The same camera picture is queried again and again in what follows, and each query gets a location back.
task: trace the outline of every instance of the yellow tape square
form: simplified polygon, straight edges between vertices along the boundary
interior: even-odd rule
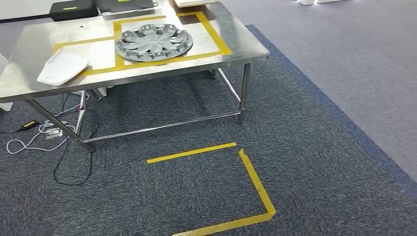
[[[147,66],[156,66],[156,65],[164,65],[172,62],[179,62],[179,61],[187,61],[187,60],[194,60],[194,59],[200,59],[200,58],[207,58],[207,57],[213,57],[218,55],[230,55],[232,54],[232,51],[227,46],[227,44],[223,41],[223,39],[218,35],[218,33],[214,30],[213,26],[210,24],[210,21],[207,19],[207,17],[204,15],[202,11],[196,11],[196,12],[187,12],[187,13],[179,13],[177,14],[178,17],[184,17],[184,16],[192,16],[195,15],[200,23],[203,25],[203,27],[206,29],[207,33],[210,35],[210,37],[215,42],[216,46],[219,48],[218,52],[210,52],[210,53],[203,53],[198,55],[191,55],[191,56],[182,56],[182,57],[176,57],[171,58],[167,60],[162,61],[152,61],[152,62],[138,62],[138,63],[132,63],[126,65],[124,62],[125,60],[116,54],[115,54],[115,63],[113,67],[108,68],[94,68],[90,70],[85,70],[80,73],[81,76],[87,76],[87,75],[96,75],[101,73],[107,73],[112,71],[120,71],[120,70],[128,70],[128,69],[134,69],[134,68],[140,68],[140,67],[147,67]],[[121,35],[121,25],[123,23],[130,23],[130,22],[138,22],[138,21],[149,21],[149,20],[155,20],[155,19],[163,19],[166,18],[166,16],[153,16],[153,17],[144,17],[144,18],[135,18],[135,19],[128,19],[128,20],[122,20],[122,21],[115,21],[113,22],[114,27],[114,36],[110,37],[104,37],[104,38],[96,38],[96,39],[88,39],[88,40],[81,40],[81,41],[74,41],[74,42],[65,42],[65,43],[57,43],[54,46],[53,53],[55,53],[59,48],[65,47],[65,46],[71,46],[71,45],[79,45],[79,44],[85,44],[85,43],[93,43],[93,42],[100,42],[100,41],[107,41],[107,40],[117,40],[119,39]]]

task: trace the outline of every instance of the gray carpet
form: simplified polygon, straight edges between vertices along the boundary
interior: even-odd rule
[[[415,235],[413,184],[403,185],[361,146],[326,104],[289,70],[279,51],[254,65],[244,124],[223,118],[97,143],[85,185],[54,182],[63,148],[9,155],[0,148],[0,235],[167,236],[265,212],[238,156],[245,148],[271,201],[272,220],[218,235]],[[224,68],[234,85],[242,67]],[[96,136],[196,118],[235,108],[220,80],[195,73],[108,90],[90,99],[83,136]],[[39,99],[59,111],[61,97]],[[70,96],[67,107],[77,104]],[[3,114],[0,130],[42,120],[25,103]],[[75,122],[75,115],[62,120]],[[34,130],[1,135],[28,140]],[[50,146],[59,140],[37,146]],[[160,163],[145,160],[227,142],[232,147]],[[88,154],[70,143],[60,181],[86,177]]]
[[[417,1],[221,0],[417,181]]]

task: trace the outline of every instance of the black box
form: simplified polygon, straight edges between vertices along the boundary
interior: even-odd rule
[[[52,4],[50,17],[54,21],[66,21],[98,16],[94,0],[63,1]]]

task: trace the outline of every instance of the white cable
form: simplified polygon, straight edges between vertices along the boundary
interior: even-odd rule
[[[89,99],[89,94],[87,93],[87,95],[86,95],[86,101]],[[80,106],[81,104],[78,104],[77,106],[75,106],[75,107],[71,107],[70,109],[67,109],[67,110],[65,110],[65,111],[63,111],[63,112],[61,112],[61,113],[58,113],[58,114],[56,114],[55,115],[55,117],[58,117],[58,116],[60,116],[60,115],[62,115],[62,114],[64,114],[64,113],[66,113],[66,112],[69,112],[69,111],[71,111],[71,110],[74,110],[74,109],[76,109],[76,108],[78,108],[79,106]],[[62,121],[62,123],[65,125],[65,126],[67,126],[67,127],[70,127],[70,128],[72,128],[73,129],[73,132],[75,131],[75,127],[74,126],[72,126],[72,125],[66,125],[67,124],[67,122],[66,121]],[[38,130],[39,130],[39,132],[29,141],[29,143],[28,144],[25,144],[25,143],[23,143],[21,140],[19,140],[19,139],[12,139],[12,140],[10,140],[9,142],[7,142],[7,144],[6,144],[6,150],[7,150],[7,152],[8,153],[10,153],[10,154],[18,154],[18,153],[20,153],[21,151],[23,151],[23,150],[25,150],[25,149],[35,149],[35,150],[41,150],[41,151],[53,151],[53,150],[55,150],[55,149],[57,149],[57,148],[59,148],[59,147],[61,147],[67,140],[68,140],[68,136],[60,143],[60,144],[58,144],[58,146],[56,146],[56,147],[54,147],[53,149],[43,149],[43,148],[39,148],[39,147],[29,147],[29,145],[31,145],[32,144],[32,142],[36,139],[36,137],[38,137],[39,135],[41,135],[41,134],[46,134],[47,132],[45,131],[45,128],[49,128],[49,127],[51,127],[51,126],[54,126],[54,124],[52,123],[52,122],[50,122],[49,120],[46,120],[45,122],[44,122],[44,124],[42,124],[42,125],[40,125],[39,126],[39,128],[38,128]],[[19,149],[19,150],[17,150],[17,151],[10,151],[10,149],[9,149],[9,145],[10,145],[10,143],[12,143],[12,142],[19,142],[23,147],[21,148],[21,149]]]

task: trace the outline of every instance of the light gray floor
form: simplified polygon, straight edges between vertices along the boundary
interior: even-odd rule
[[[417,1],[221,0],[254,24],[403,170],[417,180]],[[24,25],[0,24],[9,57]]]

